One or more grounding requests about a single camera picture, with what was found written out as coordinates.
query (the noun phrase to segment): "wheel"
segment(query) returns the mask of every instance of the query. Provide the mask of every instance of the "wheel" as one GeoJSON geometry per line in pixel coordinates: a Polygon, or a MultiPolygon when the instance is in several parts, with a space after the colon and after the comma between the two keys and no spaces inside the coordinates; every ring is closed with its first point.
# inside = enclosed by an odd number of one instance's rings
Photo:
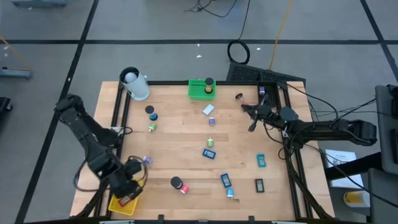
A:
{"type": "Polygon", "coordinates": [[[12,111],[12,109],[13,109],[13,107],[12,107],[12,105],[9,103],[9,104],[7,105],[7,107],[6,107],[6,110],[7,110],[7,111],[12,111]]]}

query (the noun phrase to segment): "yellow cable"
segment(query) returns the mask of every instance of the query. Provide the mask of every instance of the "yellow cable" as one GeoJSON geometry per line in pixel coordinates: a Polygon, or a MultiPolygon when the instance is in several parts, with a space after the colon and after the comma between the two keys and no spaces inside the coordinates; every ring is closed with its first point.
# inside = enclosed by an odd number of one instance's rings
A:
{"type": "Polygon", "coordinates": [[[278,46],[278,40],[280,38],[280,33],[282,33],[282,29],[285,26],[287,17],[289,16],[290,9],[292,8],[292,3],[293,3],[293,0],[289,0],[289,7],[287,8],[287,10],[285,12],[284,20],[282,21],[282,24],[280,25],[278,36],[276,37],[276,40],[275,40],[274,51],[272,52],[272,58],[271,58],[271,63],[269,64],[269,70],[271,70],[271,68],[272,68],[272,63],[274,62],[276,47],[278,46]]]}
{"type": "Polygon", "coordinates": [[[10,70],[25,70],[25,71],[30,71],[30,70],[32,70],[32,67],[29,65],[29,63],[27,62],[27,60],[25,60],[25,59],[23,58],[23,56],[20,55],[16,49],[14,49],[13,47],[11,47],[11,45],[9,45],[8,42],[4,39],[4,37],[1,36],[1,35],[0,35],[0,40],[2,40],[2,41],[14,52],[14,54],[19,58],[19,60],[20,60],[21,62],[25,63],[25,66],[27,67],[27,68],[8,68],[8,69],[10,69],[10,70]]]}

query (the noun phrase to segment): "red object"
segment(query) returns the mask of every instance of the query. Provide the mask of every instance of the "red object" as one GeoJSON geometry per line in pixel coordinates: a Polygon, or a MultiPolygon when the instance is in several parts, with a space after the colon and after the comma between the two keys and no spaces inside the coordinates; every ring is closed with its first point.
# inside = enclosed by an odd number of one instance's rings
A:
{"type": "Polygon", "coordinates": [[[189,187],[186,185],[183,185],[182,188],[180,189],[181,194],[186,194],[189,190],[189,187]]]}
{"type": "Polygon", "coordinates": [[[123,197],[123,198],[121,198],[121,199],[118,200],[119,205],[120,205],[121,207],[127,205],[127,204],[128,204],[129,202],[131,202],[131,201],[132,201],[132,200],[130,199],[129,196],[125,196],[125,197],[123,197]]]}

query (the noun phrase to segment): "black floor stripe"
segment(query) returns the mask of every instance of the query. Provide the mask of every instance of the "black floor stripe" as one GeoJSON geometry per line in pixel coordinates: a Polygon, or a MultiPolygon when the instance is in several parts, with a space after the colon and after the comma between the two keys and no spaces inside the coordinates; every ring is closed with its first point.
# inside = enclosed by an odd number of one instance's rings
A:
{"type": "Polygon", "coordinates": [[[394,76],[398,80],[398,67],[397,67],[396,61],[394,60],[394,57],[391,55],[390,49],[388,49],[388,46],[387,46],[387,43],[389,41],[384,40],[383,35],[381,34],[380,29],[376,24],[376,20],[374,20],[372,12],[371,12],[368,4],[366,3],[366,0],[361,0],[361,4],[362,4],[363,9],[365,10],[365,13],[366,13],[368,19],[369,19],[369,22],[372,25],[373,31],[376,34],[377,39],[380,41],[381,48],[383,49],[384,55],[387,58],[388,64],[390,65],[394,76]]]}
{"type": "MultiPolygon", "coordinates": [[[[7,40],[10,44],[79,44],[80,40],[7,40]]],[[[231,39],[191,39],[191,40],[85,40],[84,44],[229,44],[231,39]]],[[[246,44],[275,44],[272,39],[247,39],[246,44]]],[[[398,44],[398,40],[388,40],[389,44],[398,44]]],[[[278,44],[303,45],[374,45],[379,40],[279,40],[278,44]]]]}
{"type": "MultiPolygon", "coordinates": [[[[62,88],[60,99],[64,98],[68,93],[70,84],[72,82],[73,75],[75,74],[76,66],[79,62],[81,51],[83,50],[84,42],[87,38],[87,34],[90,29],[91,22],[93,21],[94,14],[95,14],[96,8],[98,6],[98,1],[99,0],[94,0],[93,5],[90,10],[90,13],[88,14],[85,28],[83,29],[83,33],[81,34],[79,44],[78,44],[78,47],[75,52],[75,56],[72,60],[72,64],[70,65],[68,75],[65,79],[65,83],[62,88]]],[[[32,201],[33,194],[35,192],[37,183],[39,181],[40,173],[44,166],[45,158],[47,157],[47,154],[49,152],[51,141],[54,136],[55,129],[57,128],[57,124],[58,124],[58,118],[54,114],[52,117],[51,123],[50,123],[49,130],[47,131],[47,135],[45,136],[44,143],[43,143],[41,152],[39,154],[39,158],[37,159],[36,166],[33,170],[32,177],[30,178],[26,193],[24,195],[24,199],[22,201],[21,207],[19,208],[15,223],[18,223],[18,224],[23,223],[25,220],[26,214],[29,209],[30,202],[32,201]]]]}
{"type": "Polygon", "coordinates": [[[79,44],[80,40],[7,40],[9,44],[79,44]]]}

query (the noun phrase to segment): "gray floor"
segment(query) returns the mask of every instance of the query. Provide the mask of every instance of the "gray floor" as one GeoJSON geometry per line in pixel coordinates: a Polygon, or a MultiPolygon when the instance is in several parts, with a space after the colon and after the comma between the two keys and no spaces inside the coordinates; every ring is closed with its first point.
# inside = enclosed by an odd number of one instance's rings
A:
{"type": "MultiPolygon", "coordinates": [[[[0,0],[0,34],[7,39],[79,39],[92,0],[70,0],[63,9],[19,9],[0,0]]],[[[196,0],[101,0],[88,39],[233,39],[240,34],[247,1],[238,1],[231,14],[217,18],[190,13],[196,0]]],[[[211,10],[224,13],[232,0],[217,0],[211,10]]],[[[285,1],[252,1],[244,39],[274,39],[287,8],[285,1]]],[[[367,0],[385,39],[398,39],[398,2],[367,0]]],[[[283,39],[376,40],[360,1],[294,1],[283,39]]],[[[15,55],[0,46],[1,66],[21,66],[15,55]]],[[[0,217],[13,223],[47,134],[77,45],[13,45],[32,65],[30,80],[0,78],[0,96],[12,98],[14,110],[0,134],[0,217]]],[[[250,44],[249,65],[267,68],[273,45],[250,44]]],[[[398,58],[398,45],[389,45],[398,58]]],[[[233,47],[237,60],[244,52],[233,47]]],[[[225,44],[85,45],[70,93],[80,95],[94,113],[101,82],[117,80],[120,71],[136,66],[150,80],[213,77],[225,80],[229,61],[225,44]]],[[[307,91],[338,109],[374,97],[376,85],[397,84],[380,45],[279,45],[273,70],[307,79],[307,91]]],[[[317,110],[327,105],[311,100],[317,110]]],[[[375,105],[367,107],[375,110],[375,105]]],[[[377,123],[372,113],[349,119],[377,123]]],[[[379,145],[321,142],[325,149],[354,151],[358,157],[379,151],[379,145]]],[[[58,125],[43,172],[26,217],[27,222],[67,218],[75,189],[72,178],[83,150],[69,129],[58,125]]],[[[331,189],[336,215],[364,221],[342,202],[342,190],[331,189]]]]}

